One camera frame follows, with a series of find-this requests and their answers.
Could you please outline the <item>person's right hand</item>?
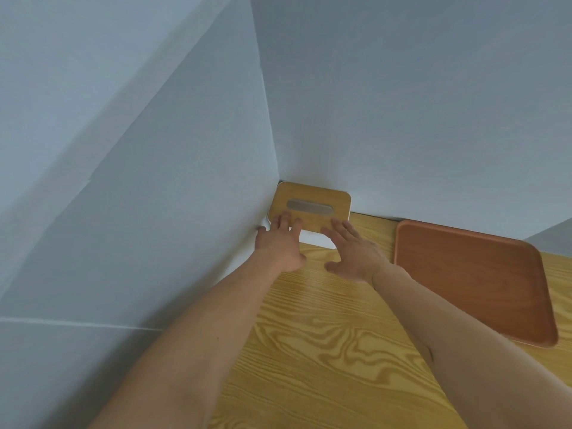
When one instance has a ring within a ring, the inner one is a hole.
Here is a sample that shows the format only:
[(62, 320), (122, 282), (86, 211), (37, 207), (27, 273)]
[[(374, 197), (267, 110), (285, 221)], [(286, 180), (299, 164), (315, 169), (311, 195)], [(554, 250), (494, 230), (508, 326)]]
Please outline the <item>person's right hand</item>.
[(364, 239), (349, 221), (331, 220), (331, 228), (322, 228), (322, 233), (334, 244), (349, 269), (343, 279), (374, 284), (374, 278), (392, 266), (381, 249), (372, 241)]

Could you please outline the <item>person's left hand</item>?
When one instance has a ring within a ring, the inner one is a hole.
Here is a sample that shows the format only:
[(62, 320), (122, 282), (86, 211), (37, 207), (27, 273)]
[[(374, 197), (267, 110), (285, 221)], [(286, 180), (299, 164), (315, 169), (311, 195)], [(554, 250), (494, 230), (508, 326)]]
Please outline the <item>person's left hand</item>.
[(254, 252), (278, 274), (297, 271), (306, 263), (306, 257), (300, 252), (300, 237), (287, 230), (273, 229), (259, 236), (258, 227)]

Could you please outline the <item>white tissue box wooden lid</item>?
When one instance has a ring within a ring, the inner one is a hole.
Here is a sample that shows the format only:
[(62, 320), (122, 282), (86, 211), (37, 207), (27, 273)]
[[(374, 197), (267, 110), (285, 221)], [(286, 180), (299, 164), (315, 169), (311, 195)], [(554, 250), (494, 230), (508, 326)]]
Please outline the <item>white tissue box wooden lid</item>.
[(291, 222), (302, 220), (300, 242), (333, 250), (334, 243), (321, 232), (331, 227), (331, 220), (349, 220), (351, 195), (344, 191), (327, 189), (294, 182), (281, 181), (267, 213), (267, 222), (287, 210)]

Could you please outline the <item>person's right forearm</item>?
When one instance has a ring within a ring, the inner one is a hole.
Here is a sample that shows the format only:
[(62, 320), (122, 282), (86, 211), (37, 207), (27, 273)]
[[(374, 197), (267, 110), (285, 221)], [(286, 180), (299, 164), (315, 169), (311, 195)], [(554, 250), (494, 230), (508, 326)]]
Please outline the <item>person's right forearm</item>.
[(426, 346), (431, 370), (470, 429), (572, 429), (572, 388), (510, 340), (387, 262), (367, 278)]

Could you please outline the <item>person's left forearm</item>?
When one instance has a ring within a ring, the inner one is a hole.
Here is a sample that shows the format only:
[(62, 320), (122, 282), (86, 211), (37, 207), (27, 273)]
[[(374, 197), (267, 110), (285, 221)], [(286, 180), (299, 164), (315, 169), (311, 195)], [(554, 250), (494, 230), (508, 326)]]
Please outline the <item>person's left forearm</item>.
[(283, 260), (255, 250), (207, 291), (141, 355), (88, 429), (204, 429)]

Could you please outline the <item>brown wooden tray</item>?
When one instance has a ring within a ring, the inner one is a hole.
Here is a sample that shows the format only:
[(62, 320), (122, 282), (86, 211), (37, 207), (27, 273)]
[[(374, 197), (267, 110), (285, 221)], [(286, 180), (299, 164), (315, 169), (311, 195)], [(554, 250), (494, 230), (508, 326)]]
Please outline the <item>brown wooden tray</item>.
[(543, 348), (558, 342), (542, 257), (525, 241), (403, 220), (394, 263), (512, 340)]

